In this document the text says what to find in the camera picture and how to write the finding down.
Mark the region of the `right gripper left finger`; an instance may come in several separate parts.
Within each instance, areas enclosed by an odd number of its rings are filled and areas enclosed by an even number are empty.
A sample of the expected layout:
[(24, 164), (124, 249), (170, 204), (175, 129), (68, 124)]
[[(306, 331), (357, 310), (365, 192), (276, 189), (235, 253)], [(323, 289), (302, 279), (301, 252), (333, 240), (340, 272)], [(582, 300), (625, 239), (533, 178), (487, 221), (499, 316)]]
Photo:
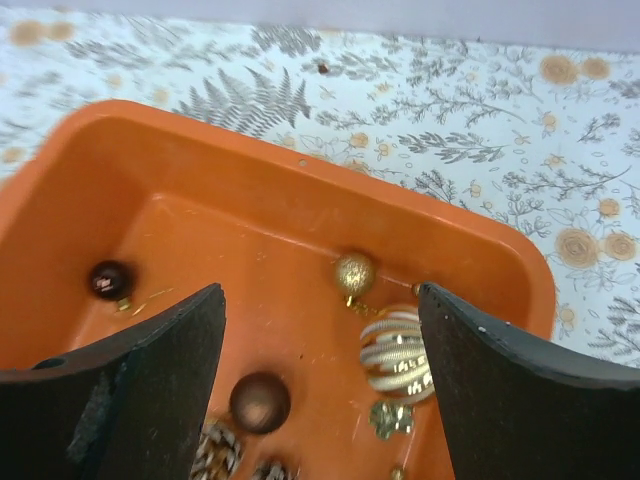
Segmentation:
[(214, 283), (88, 346), (2, 371), (2, 478), (188, 478), (225, 309)]

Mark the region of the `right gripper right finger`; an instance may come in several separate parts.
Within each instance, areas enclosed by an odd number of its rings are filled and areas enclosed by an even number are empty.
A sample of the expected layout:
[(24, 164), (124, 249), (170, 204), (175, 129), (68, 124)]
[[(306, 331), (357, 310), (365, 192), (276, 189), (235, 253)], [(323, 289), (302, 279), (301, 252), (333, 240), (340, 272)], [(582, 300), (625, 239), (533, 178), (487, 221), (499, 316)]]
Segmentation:
[(419, 318), (458, 479), (636, 479), (639, 371), (497, 319), (434, 283)]

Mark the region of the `dark glossy bauble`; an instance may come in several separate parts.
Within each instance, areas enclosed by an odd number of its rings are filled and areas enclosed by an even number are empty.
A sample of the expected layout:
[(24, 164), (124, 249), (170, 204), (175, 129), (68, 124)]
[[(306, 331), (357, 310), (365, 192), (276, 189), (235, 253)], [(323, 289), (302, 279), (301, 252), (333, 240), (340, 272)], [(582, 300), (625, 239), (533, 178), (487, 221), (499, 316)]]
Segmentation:
[(92, 294), (100, 300), (115, 303), (118, 311), (131, 307), (135, 281), (134, 268), (118, 260), (101, 261), (88, 274)]

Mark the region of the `orange plastic tray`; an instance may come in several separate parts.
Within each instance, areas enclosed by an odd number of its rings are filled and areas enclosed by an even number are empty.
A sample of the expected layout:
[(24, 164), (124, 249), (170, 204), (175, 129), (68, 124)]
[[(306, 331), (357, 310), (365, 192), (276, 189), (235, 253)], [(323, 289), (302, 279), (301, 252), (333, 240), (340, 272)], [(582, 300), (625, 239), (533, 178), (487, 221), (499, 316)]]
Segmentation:
[[(555, 293), (515, 229), (441, 200), (137, 103), (68, 115), (1, 189), (1, 365), (26, 369), (144, 321), (219, 284), (226, 329), (209, 404), (229, 416), (243, 376), (289, 388), (276, 432), (246, 436), (237, 471), (278, 458), (304, 479), (450, 479), (438, 404), (409, 434), (379, 439), (377, 394), (359, 362), (365, 319), (345, 306), (334, 262), (367, 255), (364, 302), (413, 305), (430, 281), (500, 319), (551, 333)], [(91, 268), (131, 265), (131, 307), (96, 298)]]

